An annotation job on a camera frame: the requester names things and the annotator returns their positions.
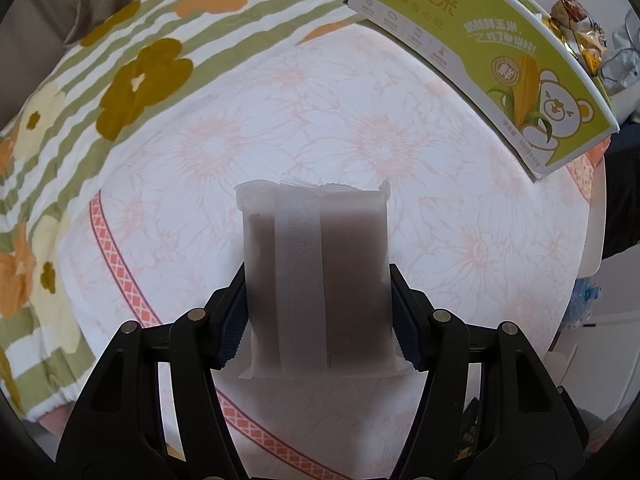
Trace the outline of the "translucent brown cake packet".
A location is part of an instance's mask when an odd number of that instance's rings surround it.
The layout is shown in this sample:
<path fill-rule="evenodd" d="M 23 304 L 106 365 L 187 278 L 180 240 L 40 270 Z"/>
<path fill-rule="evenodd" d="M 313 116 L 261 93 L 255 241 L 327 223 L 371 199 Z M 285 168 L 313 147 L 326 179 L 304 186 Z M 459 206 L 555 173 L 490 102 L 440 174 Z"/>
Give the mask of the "translucent brown cake packet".
<path fill-rule="evenodd" d="M 392 327 L 387 202 L 375 190 L 304 181 L 236 188 L 248 378 L 383 377 L 406 369 Z"/>

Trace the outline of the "yellow chips bag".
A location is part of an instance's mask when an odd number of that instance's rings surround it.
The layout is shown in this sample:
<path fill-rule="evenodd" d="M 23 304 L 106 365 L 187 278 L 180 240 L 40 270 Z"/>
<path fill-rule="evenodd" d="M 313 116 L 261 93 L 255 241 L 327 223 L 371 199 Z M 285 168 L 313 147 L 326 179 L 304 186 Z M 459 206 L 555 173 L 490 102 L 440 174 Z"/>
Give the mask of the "yellow chips bag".
<path fill-rule="evenodd" d="M 605 32 L 577 0 L 558 0 L 542 22 L 589 76 L 597 76 L 606 53 Z"/>

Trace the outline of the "white floral tablecloth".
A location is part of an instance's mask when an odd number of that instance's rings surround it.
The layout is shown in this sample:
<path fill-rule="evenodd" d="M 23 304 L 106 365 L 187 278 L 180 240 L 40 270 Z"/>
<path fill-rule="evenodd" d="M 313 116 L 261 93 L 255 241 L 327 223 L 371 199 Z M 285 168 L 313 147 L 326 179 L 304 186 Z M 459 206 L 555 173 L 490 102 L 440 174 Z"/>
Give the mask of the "white floral tablecloth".
<path fill-rule="evenodd" d="M 593 158 L 539 181 L 382 32 L 316 32 L 220 76 L 108 156 L 58 263 L 91 350 L 169 323 L 250 266 L 250 327 L 214 376 L 253 476 L 385 476 L 424 384 L 386 263 L 466 322 L 545 352 L 589 229 Z"/>

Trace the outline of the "floral striped quilt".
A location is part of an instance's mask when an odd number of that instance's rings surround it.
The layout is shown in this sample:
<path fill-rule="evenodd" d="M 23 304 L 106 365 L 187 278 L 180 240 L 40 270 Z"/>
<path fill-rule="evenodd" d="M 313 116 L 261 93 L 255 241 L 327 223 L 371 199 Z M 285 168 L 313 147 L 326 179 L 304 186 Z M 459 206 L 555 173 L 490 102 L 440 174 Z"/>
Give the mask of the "floral striped quilt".
<path fill-rule="evenodd" d="M 236 66 L 334 24 L 344 0 L 134 0 L 75 44 L 1 131 L 1 390 L 36 422 L 94 356 L 55 257 L 115 148 Z"/>

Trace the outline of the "green cardboard box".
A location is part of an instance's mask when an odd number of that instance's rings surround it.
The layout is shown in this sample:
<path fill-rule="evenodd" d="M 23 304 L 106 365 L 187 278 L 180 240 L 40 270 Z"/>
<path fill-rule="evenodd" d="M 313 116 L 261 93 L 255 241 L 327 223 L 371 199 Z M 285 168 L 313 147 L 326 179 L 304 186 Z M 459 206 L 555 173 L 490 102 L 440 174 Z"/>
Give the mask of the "green cardboard box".
<path fill-rule="evenodd" d="M 576 58 L 516 0 L 346 3 L 449 79 L 538 178 L 620 128 Z"/>

